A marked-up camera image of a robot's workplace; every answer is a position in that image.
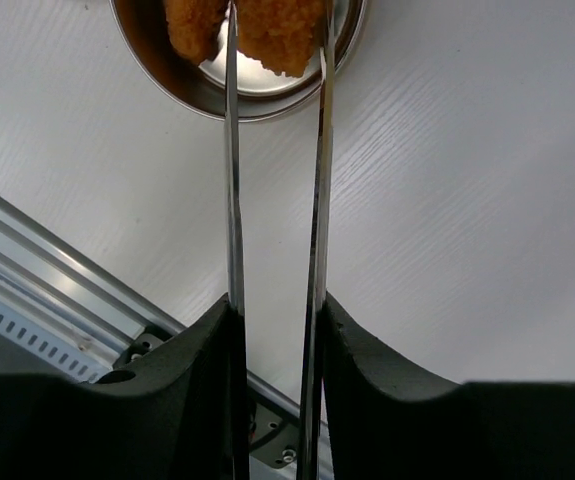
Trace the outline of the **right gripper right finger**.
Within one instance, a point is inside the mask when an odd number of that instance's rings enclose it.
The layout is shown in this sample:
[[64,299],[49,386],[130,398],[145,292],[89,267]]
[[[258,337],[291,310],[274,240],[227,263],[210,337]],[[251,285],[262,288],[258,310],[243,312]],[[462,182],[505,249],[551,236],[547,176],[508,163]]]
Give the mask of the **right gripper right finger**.
[[323,380],[338,479],[575,479],[575,382],[457,384],[334,299]]

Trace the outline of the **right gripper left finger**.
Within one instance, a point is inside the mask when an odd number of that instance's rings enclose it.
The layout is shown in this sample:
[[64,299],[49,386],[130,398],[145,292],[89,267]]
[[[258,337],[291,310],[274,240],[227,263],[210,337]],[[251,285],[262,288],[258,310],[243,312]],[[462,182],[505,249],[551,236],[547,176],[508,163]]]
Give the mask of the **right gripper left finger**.
[[0,479],[243,479],[241,322],[225,299],[95,383],[0,375]]

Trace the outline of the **metal tongs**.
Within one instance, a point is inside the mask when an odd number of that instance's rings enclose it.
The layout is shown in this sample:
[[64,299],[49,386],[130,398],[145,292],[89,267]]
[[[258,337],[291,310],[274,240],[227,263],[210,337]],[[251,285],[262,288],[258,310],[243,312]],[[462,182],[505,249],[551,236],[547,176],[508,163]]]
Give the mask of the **metal tongs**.
[[[327,296],[335,80],[335,5],[332,1],[326,1],[324,5],[325,16],[319,27],[320,106],[301,378],[299,443],[296,456],[298,479],[319,477],[323,376],[322,317]],[[227,24],[224,133],[227,175],[228,296],[231,309],[239,318],[243,318],[245,282],[239,176],[238,21],[234,3],[230,4]]]

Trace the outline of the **orange fried food piece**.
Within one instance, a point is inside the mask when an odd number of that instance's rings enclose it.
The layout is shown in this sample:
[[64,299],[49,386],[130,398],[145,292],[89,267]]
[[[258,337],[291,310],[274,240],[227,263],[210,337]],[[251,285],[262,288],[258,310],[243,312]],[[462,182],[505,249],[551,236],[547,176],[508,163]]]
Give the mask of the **orange fried food piece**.
[[167,32],[174,51],[194,66],[213,60],[228,1],[166,0]]

